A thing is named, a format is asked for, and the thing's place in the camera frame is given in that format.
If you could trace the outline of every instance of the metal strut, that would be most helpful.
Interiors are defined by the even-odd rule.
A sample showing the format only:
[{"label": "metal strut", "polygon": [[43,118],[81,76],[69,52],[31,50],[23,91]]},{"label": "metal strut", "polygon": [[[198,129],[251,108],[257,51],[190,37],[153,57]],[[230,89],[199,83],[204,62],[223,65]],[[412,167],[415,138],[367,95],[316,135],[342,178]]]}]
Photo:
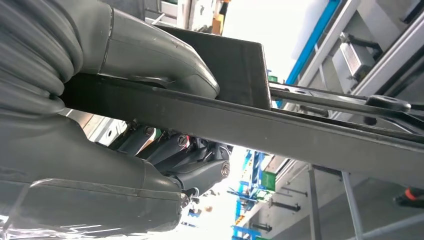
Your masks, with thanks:
[{"label": "metal strut", "polygon": [[270,92],[302,105],[388,119],[413,133],[281,109],[259,109],[98,75],[73,77],[61,98],[68,108],[88,113],[124,121],[135,119],[147,126],[215,142],[424,187],[424,123],[419,118],[366,105],[363,97],[272,83]]}]

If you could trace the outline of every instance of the orange object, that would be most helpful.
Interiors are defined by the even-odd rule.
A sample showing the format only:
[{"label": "orange object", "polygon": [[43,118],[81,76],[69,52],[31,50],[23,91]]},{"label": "orange object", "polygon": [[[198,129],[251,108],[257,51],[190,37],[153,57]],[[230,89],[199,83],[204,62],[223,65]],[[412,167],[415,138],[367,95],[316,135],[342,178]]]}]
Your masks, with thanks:
[{"label": "orange object", "polygon": [[212,33],[221,35],[224,29],[224,15],[218,14],[212,20]]},{"label": "orange object", "polygon": [[417,198],[411,193],[411,190],[408,188],[408,189],[406,189],[406,191],[405,191],[405,195],[406,195],[406,197],[407,198],[409,198],[409,200],[411,200],[411,201],[416,201],[417,200]]}]

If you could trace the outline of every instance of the blue metal rail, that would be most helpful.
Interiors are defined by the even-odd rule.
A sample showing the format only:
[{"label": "blue metal rail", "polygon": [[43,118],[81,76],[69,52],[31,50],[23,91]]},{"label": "blue metal rail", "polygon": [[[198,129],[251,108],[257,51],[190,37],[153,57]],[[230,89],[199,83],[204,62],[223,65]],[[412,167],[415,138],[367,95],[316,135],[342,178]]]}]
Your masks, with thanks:
[{"label": "blue metal rail", "polygon": [[326,26],[330,22],[330,19],[332,18],[334,12],[336,11],[339,3],[340,3],[340,0],[329,0],[327,6],[324,9],[324,12],[322,12],[321,17],[319,17],[318,22],[313,28],[313,31],[309,39],[307,40],[305,47],[300,53],[300,56],[297,59],[296,64],[294,64],[294,67],[291,70],[290,75],[285,81],[286,84],[294,84],[296,82],[296,79],[298,78],[302,69],[305,67],[305,64],[308,61],[309,56],[314,50],[315,44],[317,44],[318,40],[323,34]]}]

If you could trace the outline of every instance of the green box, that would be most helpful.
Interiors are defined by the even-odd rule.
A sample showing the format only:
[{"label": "green box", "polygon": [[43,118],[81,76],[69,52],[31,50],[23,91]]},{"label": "green box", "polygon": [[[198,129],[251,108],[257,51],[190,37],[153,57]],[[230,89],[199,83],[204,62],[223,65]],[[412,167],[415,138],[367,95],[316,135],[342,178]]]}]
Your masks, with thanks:
[{"label": "green box", "polygon": [[266,190],[275,193],[275,191],[276,191],[276,177],[277,177],[277,174],[275,174],[273,172],[263,171],[260,185],[264,186],[266,188]]},{"label": "green box", "polygon": [[270,81],[270,82],[278,82],[278,77],[272,76],[272,75],[268,75],[268,81]]}]

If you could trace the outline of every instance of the gray cable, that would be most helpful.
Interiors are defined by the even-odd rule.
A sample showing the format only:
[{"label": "gray cable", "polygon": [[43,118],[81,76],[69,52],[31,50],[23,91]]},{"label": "gray cable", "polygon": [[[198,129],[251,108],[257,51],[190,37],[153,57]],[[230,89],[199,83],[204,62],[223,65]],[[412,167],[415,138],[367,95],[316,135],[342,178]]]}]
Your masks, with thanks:
[{"label": "gray cable", "polygon": [[2,0],[0,8],[0,108],[60,112],[63,83],[83,65],[72,23],[53,1]]}]

